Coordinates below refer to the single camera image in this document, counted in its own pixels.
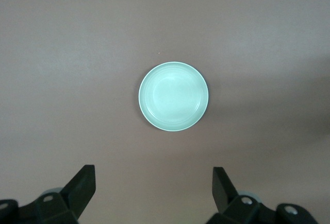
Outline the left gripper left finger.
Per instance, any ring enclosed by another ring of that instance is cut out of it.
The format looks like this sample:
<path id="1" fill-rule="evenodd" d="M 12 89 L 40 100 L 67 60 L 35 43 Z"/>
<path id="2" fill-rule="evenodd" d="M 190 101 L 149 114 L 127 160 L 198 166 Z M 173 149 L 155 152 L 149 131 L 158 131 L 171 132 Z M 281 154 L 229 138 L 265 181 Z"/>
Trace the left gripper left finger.
<path id="1" fill-rule="evenodd" d="M 95 191 L 95 166 L 84 165 L 59 192 L 21 207 L 14 199 L 1 200 L 1 223 L 79 223 Z"/>

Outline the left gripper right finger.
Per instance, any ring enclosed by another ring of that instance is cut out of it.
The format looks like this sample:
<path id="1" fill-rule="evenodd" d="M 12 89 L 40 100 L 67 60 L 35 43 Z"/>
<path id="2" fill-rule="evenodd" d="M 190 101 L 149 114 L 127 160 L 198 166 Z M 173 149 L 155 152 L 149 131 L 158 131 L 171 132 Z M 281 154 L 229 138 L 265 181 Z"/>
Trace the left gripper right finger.
<path id="1" fill-rule="evenodd" d="M 218 212 L 207 223 L 317 223 L 299 205 L 281 203 L 272 210 L 255 197 L 239 194 L 223 167 L 213 168 L 212 195 Z"/>

